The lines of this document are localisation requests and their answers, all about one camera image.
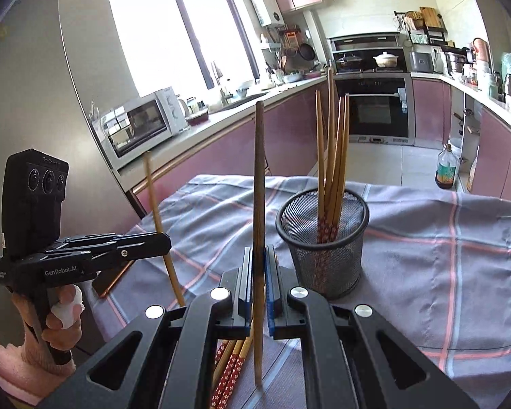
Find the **green label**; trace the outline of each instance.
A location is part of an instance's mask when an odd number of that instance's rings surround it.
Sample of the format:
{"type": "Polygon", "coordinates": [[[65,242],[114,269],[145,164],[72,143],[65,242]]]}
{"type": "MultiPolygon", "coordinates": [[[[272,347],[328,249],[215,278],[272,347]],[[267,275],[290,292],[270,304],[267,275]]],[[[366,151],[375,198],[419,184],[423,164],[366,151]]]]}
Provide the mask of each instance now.
{"type": "Polygon", "coordinates": [[[437,166],[437,181],[439,183],[450,184],[454,182],[454,173],[456,172],[455,166],[437,166]]]}

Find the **frying pan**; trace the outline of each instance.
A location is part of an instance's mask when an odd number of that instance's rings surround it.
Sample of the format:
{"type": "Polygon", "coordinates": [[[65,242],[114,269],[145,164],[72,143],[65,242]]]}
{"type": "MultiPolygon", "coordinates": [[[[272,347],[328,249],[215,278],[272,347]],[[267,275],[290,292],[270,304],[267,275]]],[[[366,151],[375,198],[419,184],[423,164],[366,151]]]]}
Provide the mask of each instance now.
{"type": "Polygon", "coordinates": [[[299,55],[302,59],[306,61],[313,61],[316,58],[316,54],[314,53],[314,49],[308,43],[301,43],[299,45],[299,55]]]}

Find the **oven handle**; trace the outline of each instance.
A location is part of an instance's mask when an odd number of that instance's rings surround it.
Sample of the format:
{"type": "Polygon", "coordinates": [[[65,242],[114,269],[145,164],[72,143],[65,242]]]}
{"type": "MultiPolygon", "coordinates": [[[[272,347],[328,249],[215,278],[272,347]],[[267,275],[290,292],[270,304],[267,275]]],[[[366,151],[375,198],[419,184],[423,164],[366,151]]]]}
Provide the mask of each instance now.
{"type": "Polygon", "coordinates": [[[399,94],[349,94],[349,97],[396,97],[399,98],[399,94]]]}

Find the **white countertop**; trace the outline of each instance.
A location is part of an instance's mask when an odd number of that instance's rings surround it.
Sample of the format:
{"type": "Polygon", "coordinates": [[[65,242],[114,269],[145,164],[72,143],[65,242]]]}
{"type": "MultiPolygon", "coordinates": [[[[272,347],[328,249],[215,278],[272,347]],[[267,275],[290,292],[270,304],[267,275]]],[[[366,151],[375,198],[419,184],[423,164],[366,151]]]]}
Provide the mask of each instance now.
{"type": "MultiPolygon", "coordinates": [[[[270,106],[286,97],[290,97],[301,90],[309,88],[315,84],[326,81],[327,76],[302,80],[296,83],[283,84],[282,86],[273,88],[270,92],[261,98],[248,101],[234,109],[224,110],[208,116],[208,121],[192,126],[188,130],[181,132],[179,135],[165,140],[150,150],[151,167],[153,170],[158,169],[172,161],[179,155],[188,151],[192,147],[210,138],[215,133],[229,127],[230,125],[242,120],[255,113],[256,102],[263,101],[265,107],[270,106]]],[[[130,162],[128,165],[119,170],[119,183],[126,192],[145,178],[144,165],[142,158],[130,162]]]]}
{"type": "Polygon", "coordinates": [[[498,100],[487,97],[477,87],[462,84],[449,76],[442,75],[439,73],[411,72],[411,77],[441,80],[444,81],[445,83],[450,84],[451,86],[461,90],[462,92],[466,93],[473,99],[480,102],[482,105],[484,105],[494,114],[496,114],[496,116],[500,117],[511,128],[511,111],[507,108],[505,103],[501,103],[498,100]]]}

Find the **black mesh pen holder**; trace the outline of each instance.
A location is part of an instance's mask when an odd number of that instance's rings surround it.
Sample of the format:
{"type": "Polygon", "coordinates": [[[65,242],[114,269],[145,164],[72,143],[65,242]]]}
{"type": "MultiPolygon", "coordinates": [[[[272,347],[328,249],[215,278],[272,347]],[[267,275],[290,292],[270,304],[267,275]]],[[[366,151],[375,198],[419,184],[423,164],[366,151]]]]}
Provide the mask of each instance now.
{"type": "Polygon", "coordinates": [[[328,300],[348,294],[360,280],[368,222],[367,203],[345,189],[336,240],[318,244],[318,190],[300,192],[286,201],[276,216],[276,230],[288,244],[301,286],[328,300]]]}

